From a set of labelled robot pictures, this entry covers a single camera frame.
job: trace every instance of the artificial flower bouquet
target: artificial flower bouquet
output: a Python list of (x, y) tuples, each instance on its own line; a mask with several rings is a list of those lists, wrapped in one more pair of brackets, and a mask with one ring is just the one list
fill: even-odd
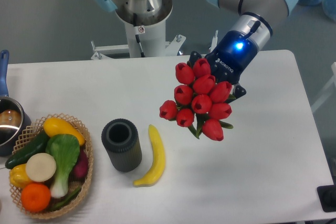
[(175, 101), (167, 100), (160, 107), (160, 117), (187, 127), (196, 138), (204, 133), (212, 140), (222, 141), (222, 128), (233, 128), (221, 121), (232, 113), (227, 103), (234, 99), (230, 94), (232, 85), (227, 81), (217, 83), (205, 58), (181, 62), (176, 65), (175, 71), (181, 85), (174, 89)]

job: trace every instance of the sliced radish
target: sliced radish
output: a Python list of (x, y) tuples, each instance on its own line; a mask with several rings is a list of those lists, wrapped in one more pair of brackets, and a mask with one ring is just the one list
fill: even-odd
[(27, 176), (35, 182), (44, 182), (52, 178), (56, 171), (56, 161), (48, 153), (32, 156), (26, 165)]

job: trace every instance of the bok choy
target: bok choy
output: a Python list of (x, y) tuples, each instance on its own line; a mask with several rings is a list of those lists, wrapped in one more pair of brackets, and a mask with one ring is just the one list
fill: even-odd
[(47, 144), (46, 153), (54, 157), (56, 172), (50, 187), (53, 198), (61, 198), (68, 192), (68, 179), (79, 155), (79, 143), (75, 136), (59, 134), (53, 136)]

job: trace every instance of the red tulip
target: red tulip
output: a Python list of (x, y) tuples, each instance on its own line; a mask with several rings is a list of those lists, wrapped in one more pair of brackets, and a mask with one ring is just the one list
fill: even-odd
[(189, 85), (195, 80), (195, 74), (193, 70), (186, 63), (181, 62), (177, 64), (175, 71), (177, 80), (182, 84)]
[(194, 119), (195, 115), (191, 109), (181, 109), (176, 115), (177, 124), (181, 127), (189, 127)]
[(167, 100), (160, 107), (160, 117), (167, 120), (174, 119), (177, 114), (176, 103), (171, 100)]
[(182, 105), (190, 104), (193, 100), (193, 94), (193, 89), (187, 85), (179, 85), (174, 90), (175, 100)]
[(206, 94), (199, 94), (191, 103), (191, 107), (197, 114), (204, 114), (208, 112), (211, 109), (211, 106), (212, 101)]
[(215, 86), (216, 78), (211, 74), (207, 74), (198, 78), (194, 84), (193, 89), (197, 94), (208, 94)]
[(206, 120), (202, 126), (202, 132), (212, 140), (222, 141), (224, 139), (222, 127), (216, 119)]
[(193, 71), (196, 78), (211, 74), (210, 64), (207, 59), (198, 59), (193, 66)]
[(214, 103), (225, 102), (230, 95), (232, 85), (227, 81), (220, 82), (210, 91), (209, 97)]
[(231, 106), (227, 103), (214, 103), (209, 111), (209, 116), (213, 119), (225, 119), (232, 113)]

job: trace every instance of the yellow banana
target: yellow banana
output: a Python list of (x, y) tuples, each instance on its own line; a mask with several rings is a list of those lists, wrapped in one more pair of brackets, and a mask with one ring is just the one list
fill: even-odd
[(148, 134), (153, 149), (153, 164), (142, 178), (133, 182), (133, 186), (137, 187), (154, 185), (160, 179), (166, 166), (164, 147), (158, 130), (150, 124)]

